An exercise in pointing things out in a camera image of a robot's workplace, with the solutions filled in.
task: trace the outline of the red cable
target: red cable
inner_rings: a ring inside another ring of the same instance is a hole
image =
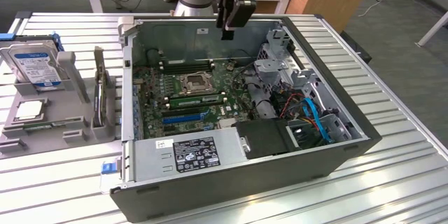
[[[298,94],[298,93],[292,94],[292,95],[289,96],[289,98],[288,98],[288,100],[286,100],[286,103],[285,103],[285,106],[284,106],[284,108],[282,108],[282,110],[281,110],[280,118],[282,118],[282,116],[284,116],[284,114],[285,114],[285,110],[286,110],[286,108],[288,108],[288,104],[289,104],[289,102],[290,102],[292,97],[294,97],[294,96],[297,96],[297,95],[301,96],[301,97],[304,97],[304,95],[302,95],[302,94]]]
[[[313,124],[313,126],[316,127],[316,129],[318,130],[318,127],[317,127],[317,124],[314,123],[314,121],[310,119],[310,118],[306,118],[309,121],[310,121],[310,123]]]

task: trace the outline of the slatted metal surface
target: slatted metal surface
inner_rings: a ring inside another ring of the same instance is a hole
[[[36,13],[21,27],[22,34],[54,30],[65,50],[76,52],[82,77],[93,76],[92,50],[101,46],[109,73],[120,76],[117,18],[116,14]],[[290,19],[382,140],[325,178],[146,223],[448,223],[446,150],[325,22],[309,15]],[[4,64],[0,74],[4,122],[16,91]],[[0,160],[0,223],[125,223],[98,186],[100,164],[118,154],[120,142],[114,141]]]

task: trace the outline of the power supply label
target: power supply label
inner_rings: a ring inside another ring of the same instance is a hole
[[[189,172],[220,165],[212,137],[173,143],[176,170]]]
[[[29,82],[38,87],[56,86],[61,83],[57,71],[49,63],[49,56],[45,52],[13,55],[21,72],[26,75]]]

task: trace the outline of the white paper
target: white paper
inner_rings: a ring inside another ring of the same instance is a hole
[[[174,142],[173,139],[157,140],[156,141],[156,149],[173,147],[173,142]]]

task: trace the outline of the black cable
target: black cable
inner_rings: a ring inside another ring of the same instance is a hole
[[[237,78],[237,76],[253,65],[253,62],[254,61],[252,61],[237,73],[236,73],[236,75],[233,76],[233,78],[232,78],[232,84],[230,84],[230,90],[232,90],[232,93],[234,94],[234,96],[236,96],[236,99],[237,99],[237,101],[240,102],[240,104],[241,104],[241,107],[242,107],[242,109],[249,113],[252,110],[253,110],[253,108],[249,108],[248,107],[248,105],[245,104],[245,102],[242,101],[242,99],[241,99],[241,97],[237,95],[237,93],[236,93],[236,90],[234,90],[234,80],[236,80],[236,78]]]
[[[133,8],[133,9],[128,9],[128,8],[126,8],[125,6],[122,6],[121,3],[117,2],[116,0],[110,0],[110,1],[113,1],[113,3],[116,3],[116,4],[117,4],[122,9],[125,9],[129,13],[133,12],[133,11],[138,8],[140,3],[141,3],[141,0],[140,0],[138,3],[137,3],[137,5],[134,6],[134,8]]]
[[[253,87],[254,87],[256,89],[261,89],[260,85],[257,85],[257,84],[253,83],[253,82],[246,82],[246,83],[242,85],[244,89],[246,89],[246,87],[249,86],[249,84],[252,84]]]
[[[257,105],[254,105],[253,108],[256,108],[260,105],[261,102],[268,102],[269,104],[272,104],[272,102],[269,100],[264,99],[264,100],[258,101]]]
[[[137,5],[134,6],[134,8],[129,12],[133,12],[138,8],[140,3],[141,3],[141,0],[138,1]]]

